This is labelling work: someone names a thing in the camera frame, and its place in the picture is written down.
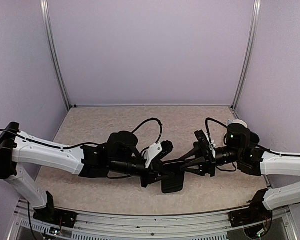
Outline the black phone case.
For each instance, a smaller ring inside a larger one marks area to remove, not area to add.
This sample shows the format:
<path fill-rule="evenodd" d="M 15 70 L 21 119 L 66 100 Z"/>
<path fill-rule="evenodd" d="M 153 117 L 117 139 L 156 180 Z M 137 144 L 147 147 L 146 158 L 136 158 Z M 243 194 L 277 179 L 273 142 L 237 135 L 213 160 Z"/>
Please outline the black phone case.
<path fill-rule="evenodd" d="M 170 194 L 180 192 L 184 186 L 185 172 L 181 170 L 181 166 L 185 164 L 184 161 L 165 161 L 163 168 L 172 173 L 173 176 L 169 176 L 161 181 L 161 192 L 163 194 Z"/>

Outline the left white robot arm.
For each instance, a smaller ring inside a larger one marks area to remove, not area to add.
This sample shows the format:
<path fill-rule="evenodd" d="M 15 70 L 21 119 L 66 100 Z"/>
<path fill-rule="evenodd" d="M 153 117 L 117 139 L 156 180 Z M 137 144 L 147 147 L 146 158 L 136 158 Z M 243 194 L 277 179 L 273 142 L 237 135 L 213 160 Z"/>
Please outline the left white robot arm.
<path fill-rule="evenodd" d="M 0 179 L 10 184 L 47 221 L 60 218 L 53 197 L 36 185 L 22 163 L 62 170 L 82 178 L 106 178 L 109 172 L 137 176 L 143 188 L 175 176 L 161 161 L 173 150 L 171 141 L 155 142 L 145 155 L 138 149 L 138 138 L 129 131 L 112 133 L 107 142 L 73 146 L 45 141 L 19 129 L 11 122 L 0 129 Z"/>

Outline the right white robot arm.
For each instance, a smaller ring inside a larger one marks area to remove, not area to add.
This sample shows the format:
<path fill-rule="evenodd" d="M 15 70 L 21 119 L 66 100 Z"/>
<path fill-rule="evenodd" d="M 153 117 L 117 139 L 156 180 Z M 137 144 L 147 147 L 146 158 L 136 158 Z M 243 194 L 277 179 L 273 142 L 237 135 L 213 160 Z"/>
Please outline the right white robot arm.
<path fill-rule="evenodd" d="M 300 177 L 300 153 L 275 152 L 259 145 L 259 137 L 246 124 L 232 122 L 226 127 L 225 146 L 213 148 L 210 134 L 196 131 L 192 152 L 182 158 L 183 172 L 215 175 L 216 168 L 237 164 L 237 170 L 250 176 L 283 175 Z M 249 203 L 246 218 L 256 222 L 266 211 L 300 203 L 300 182 L 280 188 L 259 190 Z"/>

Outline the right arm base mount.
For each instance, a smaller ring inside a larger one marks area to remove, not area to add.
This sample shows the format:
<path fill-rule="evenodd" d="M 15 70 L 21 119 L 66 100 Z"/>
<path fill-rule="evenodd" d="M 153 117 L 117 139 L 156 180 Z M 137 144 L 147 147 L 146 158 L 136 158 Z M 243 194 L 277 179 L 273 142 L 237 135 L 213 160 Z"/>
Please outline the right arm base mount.
<path fill-rule="evenodd" d="M 258 223 L 272 217 L 273 211 L 266 209 L 263 204 L 264 196 L 268 190 L 267 188 L 259 190 L 249 202 L 248 208 L 228 213 L 232 228 Z"/>

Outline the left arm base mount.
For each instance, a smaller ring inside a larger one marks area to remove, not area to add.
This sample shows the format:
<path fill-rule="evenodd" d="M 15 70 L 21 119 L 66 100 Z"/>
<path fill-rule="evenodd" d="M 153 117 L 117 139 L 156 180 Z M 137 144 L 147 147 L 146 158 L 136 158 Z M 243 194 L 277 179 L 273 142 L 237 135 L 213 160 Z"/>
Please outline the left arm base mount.
<path fill-rule="evenodd" d="M 74 211 L 55 208 L 53 196 L 49 191 L 46 191 L 46 197 L 47 201 L 43 208 L 34 208 L 33 218 L 59 227 L 73 229 L 78 214 Z"/>

